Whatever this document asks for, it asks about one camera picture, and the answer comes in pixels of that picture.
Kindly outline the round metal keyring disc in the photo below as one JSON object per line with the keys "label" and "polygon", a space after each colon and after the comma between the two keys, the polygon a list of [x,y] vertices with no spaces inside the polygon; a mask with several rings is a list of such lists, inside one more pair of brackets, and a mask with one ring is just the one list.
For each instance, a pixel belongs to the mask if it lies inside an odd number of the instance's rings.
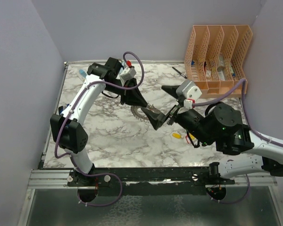
{"label": "round metal keyring disc", "polygon": [[[160,110],[157,109],[154,105],[147,105],[146,109],[154,113],[160,113]],[[147,116],[144,114],[140,106],[131,106],[130,110],[136,119],[140,120],[141,122],[150,124],[150,121],[148,120]]]}

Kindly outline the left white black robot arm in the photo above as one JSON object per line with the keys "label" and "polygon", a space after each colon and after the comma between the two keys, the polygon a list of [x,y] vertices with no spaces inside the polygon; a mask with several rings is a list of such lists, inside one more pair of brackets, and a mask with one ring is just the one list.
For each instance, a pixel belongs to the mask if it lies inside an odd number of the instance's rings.
{"label": "left white black robot arm", "polygon": [[141,81],[135,79],[136,70],[129,60],[110,57],[104,65],[93,63],[82,73],[83,85],[72,102],[60,113],[53,114],[50,126],[55,142],[54,155],[58,148],[65,150],[79,172],[78,180],[85,186],[94,182],[94,164],[85,148],[88,135],[83,128],[87,113],[95,100],[105,90],[120,97],[122,105],[147,107],[148,103],[139,91]]}

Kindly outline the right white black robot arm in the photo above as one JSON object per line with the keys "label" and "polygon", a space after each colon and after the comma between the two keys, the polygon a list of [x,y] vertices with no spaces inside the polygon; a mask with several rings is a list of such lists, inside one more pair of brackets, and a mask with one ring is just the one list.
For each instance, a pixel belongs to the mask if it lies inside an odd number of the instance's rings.
{"label": "right white black robot arm", "polygon": [[165,122],[169,125],[177,123],[188,135],[197,139],[195,147],[215,144],[216,150],[226,155],[251,154],[240,161],[213,162],[203,176],[198,176],[198,180],[206,184],[223,184],[235,176],[257,172],[283,177],[283,140],[252,131],[250,126],[242,122],[239,110],[220,101],[211,102],[204,115],[193,108],[180,112],[183,98],[175,93],[176,88],[162,86],[179,102],[167,114],[142,108],[154,129],[160,128]]}

